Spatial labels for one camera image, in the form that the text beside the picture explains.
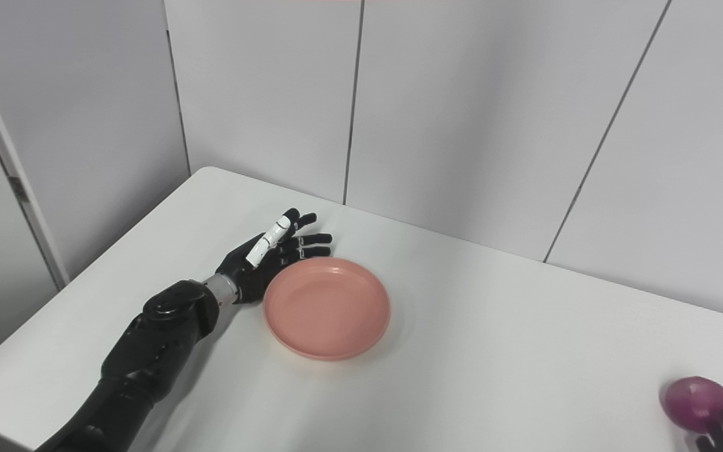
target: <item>door hinge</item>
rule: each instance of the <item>door hinge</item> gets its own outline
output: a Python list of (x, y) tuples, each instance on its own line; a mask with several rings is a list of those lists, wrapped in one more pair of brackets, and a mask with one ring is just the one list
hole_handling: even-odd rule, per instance
[(8, 182), (11, 183), (13, 194), (15, 198), (21, 203), (29, 203), (29, 198), (26, 196), (26, 190), (24, 190), (24, 184), (21, 183), (20, 178), (15, 176), (8, 176)]

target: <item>pink plate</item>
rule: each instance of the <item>pink plate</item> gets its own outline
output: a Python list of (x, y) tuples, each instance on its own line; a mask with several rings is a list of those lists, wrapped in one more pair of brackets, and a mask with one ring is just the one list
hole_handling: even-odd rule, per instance
[(345, 360), (366, 352), (387, 331), (390, 300), (359, 264), (315, 257), (285, 269), (264, 295), (270, 331), (293, 352)]

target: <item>purple ball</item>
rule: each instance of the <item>purple ball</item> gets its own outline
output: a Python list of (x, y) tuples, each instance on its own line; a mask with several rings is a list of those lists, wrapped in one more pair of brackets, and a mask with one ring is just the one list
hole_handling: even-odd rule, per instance
[(707, 421), (720, 421), (723, 386), (705, 377), (681, 378), (666, 389), (663, 408), (677, 426), (706, 433)]

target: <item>white tabletop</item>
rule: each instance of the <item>white tabletop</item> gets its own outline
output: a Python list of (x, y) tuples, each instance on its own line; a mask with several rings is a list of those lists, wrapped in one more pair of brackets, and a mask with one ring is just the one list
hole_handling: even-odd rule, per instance
[(661, 385), (723, 383), (723, 315), (207, 168), (0, 346), (0, 435), (41, 444), (149, 297), (208, 277), (292, 206), (382, 280), (387, 334), (318, 362), (241, 309), (198, 345), (134, 450), (675, 450)]

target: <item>black forearm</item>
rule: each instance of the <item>black forearm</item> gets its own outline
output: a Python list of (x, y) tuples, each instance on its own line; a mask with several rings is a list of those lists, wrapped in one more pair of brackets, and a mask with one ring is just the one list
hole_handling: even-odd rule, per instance
[(213, 292), (219, 292), (217, 286), (179, 281), (147, 301), (105, 358), (101, 379), (83, 406), (36, 452), (129, 449), (197, 341), (215, 326), (219, 304), (227, 300), (217, 300)]
[(36, 452), (127, 450), (152, 408), (135, 384), (100, 380), (74, 417)]

